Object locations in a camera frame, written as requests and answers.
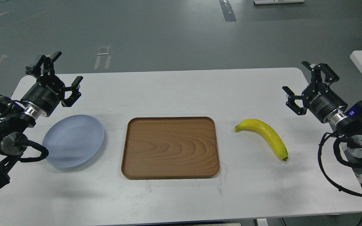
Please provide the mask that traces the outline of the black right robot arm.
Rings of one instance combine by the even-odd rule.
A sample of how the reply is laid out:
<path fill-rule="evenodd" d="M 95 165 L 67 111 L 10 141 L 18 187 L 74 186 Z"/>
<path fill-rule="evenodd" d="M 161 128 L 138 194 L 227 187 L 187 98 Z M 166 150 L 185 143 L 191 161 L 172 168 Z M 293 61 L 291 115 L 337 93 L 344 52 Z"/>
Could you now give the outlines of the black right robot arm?
<path fill-rule="evenodd" d="M 323 146 L 329 138 L 334 137 L 333 153 L 336 160 L 350 168 L 362 168 L 362 101 L 348 109 L 347 103 L 330 88 L 331 84 L 339 80 L 339 76 L 329 65 L 315 65 L 307 61 L 302 61 L 302 64 L 311 72 L 310 83 L 300 95 L 283 86 L 287 97 L 286 106 L 299 116 L 310 111 L 321 123 L 335 126 L 333 132 L 326 132 L 321 138 L 317 151 L 318 165 L 326 180 L 338 191 L 362 197 L 361 193 L 334 182 L 326 174 L 322 163 Z"/>

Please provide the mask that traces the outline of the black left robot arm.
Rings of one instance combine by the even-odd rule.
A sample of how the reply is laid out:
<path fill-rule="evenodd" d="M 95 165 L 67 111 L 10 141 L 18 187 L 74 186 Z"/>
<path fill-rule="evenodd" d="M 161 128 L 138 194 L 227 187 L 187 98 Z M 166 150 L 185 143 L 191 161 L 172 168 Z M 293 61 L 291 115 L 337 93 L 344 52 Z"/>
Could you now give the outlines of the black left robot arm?
<path fill-rule="evenodd" d="M 20 101 L 0 95 L 0 189 L 9 184 L 8 173 L 17 162 L 34 163 L 49 155 L 46 147 L 29 140 L 24 131 L 34 127 L 39 117 L 49 117 L 59 103 L 71 107 L 81 96 L 82 76 L 68 87 L 56 76 L 54 62 L 61 54 L 37 56 L 26 67 L 26 74 L 36 82 Z"/>

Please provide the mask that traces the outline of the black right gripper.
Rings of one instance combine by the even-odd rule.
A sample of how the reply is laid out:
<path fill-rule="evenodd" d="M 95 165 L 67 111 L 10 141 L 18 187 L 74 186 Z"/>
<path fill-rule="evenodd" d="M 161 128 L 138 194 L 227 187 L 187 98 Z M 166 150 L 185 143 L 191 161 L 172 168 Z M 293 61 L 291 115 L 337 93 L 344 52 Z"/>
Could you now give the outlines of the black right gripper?
<path fill-rule="evenodd" d="M 326 63 L 315 65 L 302 61 L 302 64 L 311 71 L 310 83 L 301 96 L 294 94 L 288 86 L 283 86 L 287 96 L 286 106 L 299 116 L 305 115 L 308 109 L 321 123 L 327 123 L 333 111 L 344 111 L 348 107 L 348 104 L 329 88 L 332 83 L 339 81 L 340 77 Z M 303 107 L 299 107 L 296 100 L 302 100 Z"/>

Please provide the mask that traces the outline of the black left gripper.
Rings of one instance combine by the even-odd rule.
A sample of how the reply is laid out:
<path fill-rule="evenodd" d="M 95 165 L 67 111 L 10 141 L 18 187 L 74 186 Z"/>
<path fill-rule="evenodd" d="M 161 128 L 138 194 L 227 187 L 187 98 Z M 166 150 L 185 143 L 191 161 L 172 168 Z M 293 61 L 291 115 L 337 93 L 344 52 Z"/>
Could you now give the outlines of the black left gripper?
<path fill-rule="evenodd" d="M 21 98 L 21 104 L 37 106 L 42 110 L 43 117 L 49 117 L 60 101 L 63 107 L 72 107 L 81 96 L 79 89 L 83 76 L 77 76 L 69 87 L 65 87 L 56 76 L 54 62 L 61 55 L 62 52 L 57 51 L 49 56 L 36 56 L 34 62 L 25 67 L 25 73 L 33 76 L 36 83 Z M 65 99 L 65 92 L 69 91 L 70 96 Z"/>

